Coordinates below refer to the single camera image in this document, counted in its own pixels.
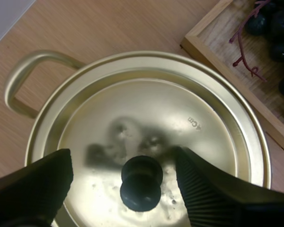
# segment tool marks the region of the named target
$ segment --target white wall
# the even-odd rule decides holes
[[[0,0],[0,40],[35,0]]]

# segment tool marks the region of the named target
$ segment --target black lid knob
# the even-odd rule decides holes
[[[157,206],[161,198],[163,171],[160,164],[148,156],[136,156],[122,168],[120,195],[131,210],[144,212]]]

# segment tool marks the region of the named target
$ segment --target wooden tray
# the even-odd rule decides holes
[[[241,62],[238,42],[229,39],[253,9],[254,1],[220,0],[218,4],[185,36],[181,45],[195,59],[222,74],[253,107],[263,129],[284,149],[284,97],[278,83],[284,77],[284,64],[268,57],[268,42],[263,37],[243,35],[247,62],[258,66],[268,82],[251,77]]]

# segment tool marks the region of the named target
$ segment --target pot handle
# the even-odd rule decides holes
[[[29,118],[36,118],[38,111],[24,104],[15,98],[16,93],[33,71],[33,69],[43,61],[56,61],[66,66],[80,69],[85,66],[84,63],[63,53],[55,51],[35,51],[22,58],[11,70],[5,83],[4,101],[6,106],[18,114]]]

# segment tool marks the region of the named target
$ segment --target gold pot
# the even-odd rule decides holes
[[[15,94],[45,60],[78,71],[37,112]],[[270,188],[269,152],[250,106],[222,76],[182,56],[128,52],[85,65],[37,51],[10,73],[5,102],[35,118],[26,165],[71,149],[74,181],[55,226],[190,226],[166,152],[171,145],[186,146],[216,167]],[[157,159],[163,169],[161,200],[148,212],[129,210],[120,198],[122,166],[137,155]]]

